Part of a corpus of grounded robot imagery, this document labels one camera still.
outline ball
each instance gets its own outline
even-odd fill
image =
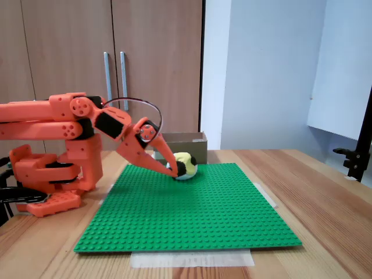
[[[187,152],[174,153],[173,155],[176,158],[178,168],[178,176],[175,177],[176,180],[187,180],[196,175],[198,164],[195,157]]]

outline robotic arm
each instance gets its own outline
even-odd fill
[[[47,101],[0,105],[0,140],[65,140],[66,143],[66,152],[59,157],[33,154],[29,145],[9,152],[12,174],[17,183],[27,189],[51,194],[44,203],[19,204],[19,210],[42,217],[79,207],[80,195],[94,189],[102,177],[102,144],[100,135],[94,134],[94,128],[114,141],[121,141],[116,151],[131,164],[174,178],[183,174],[159,132],[161,121],[160,127],[147,117],[133,124],[128,113],[109,106],[115,100],[106,103],[99,96],[66,93],[53,95]],[[170,168],[145,152],[148,145],[163,155]],[[0,195],[0,203],[4,200],[6,198]]]

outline cabinet door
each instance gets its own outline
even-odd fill
[[[0,0],[0,38],[0,103],[34,100],[20,1]],[[0,157],[23,144],[45,153],[42,141],[1,141]]]
[[[117,98],[110,0],[22,0],[31,72],[38,100],[67,92],[108,98],[103,53],[109,54],[112,98]],[[102,135],[103,148],[116,143]],[[62,153],[64,141],[45,141]]]
[[[202,0],[112,0],[112,12],[119,95],[124,52],[128,96],[160,108],[162,131],[196,132]],[[134,120],[153,117],[147,106],[129,102],[128,108]]]

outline metal handle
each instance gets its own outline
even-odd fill
[[[122,51],[120,51],[120,65],[121,65],[121,82],[123,83],[123,97],[128,98],[126,59],[125,59],[125,53]],[[127,100],[124,100],[124,110],[126,111],[129,110]]]
[[[103,59],[105,61],[105,73],[106,73],[106,86],[107,86],[107,101],[112,99],[111,92],[111,79],[110,79],[110,68],[109,68],[109,54],[107,52],[103,53]]]

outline black tripod stand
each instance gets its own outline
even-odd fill
[[[368,162],[370,160],[371,142],[372,142],[372,88],[367,103],[366,114],[364,115],[362,128],[360,129],[360,134],[355,150],[351,151],[344,148],[333,149],[333,152],[335,153],[346,155],[344,167],[347,167],[349,169],[348,176],[354,177],[359,182],[361,182],[363,173],[367,169]]]

